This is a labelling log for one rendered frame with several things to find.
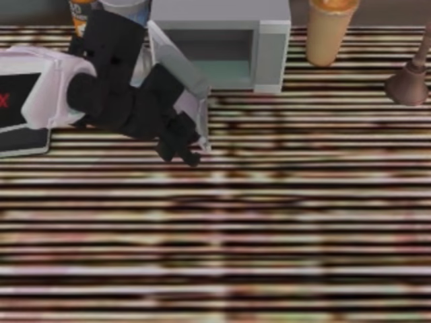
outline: striped surface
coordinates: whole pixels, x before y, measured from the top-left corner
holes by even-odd
[[[1,159],[0,322],[430,322],[431,114],[383,94],[421,34],[356,28],[316,69],[294,28],[283,94],[214,94],[197,169],[95,129]]]

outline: wall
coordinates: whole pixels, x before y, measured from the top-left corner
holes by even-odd
[[[290,0],[290,5],[293,23],[304,25],[308,1]],[[362,0],[352,23],[419,26],[427,16],[431,17],[431,0]],[[0,0],[0,24],[71,24],[71,16],[67,0]]]

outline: orange can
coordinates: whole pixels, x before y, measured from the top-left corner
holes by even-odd
[[[101,5],[98,0],[69,0],[69,4],[76,34],[82,37],[91,11],[100,8]]]

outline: plunger handle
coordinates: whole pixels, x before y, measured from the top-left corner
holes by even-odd
[[[421,45],[418,52],[413,58],[413,64],[416,67],[423,67],[426,65],[426,58],[431,48],[431,21],[425,26],[424,37],[422,38]]]

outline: plunger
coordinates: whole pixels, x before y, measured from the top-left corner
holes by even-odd
[[[415,57],[386,81],[386,94],[395,103],[404,106],[419,106],[428,98],[425,78],[426,57],[430,47],[431,21],[425,27],[424,37]]]

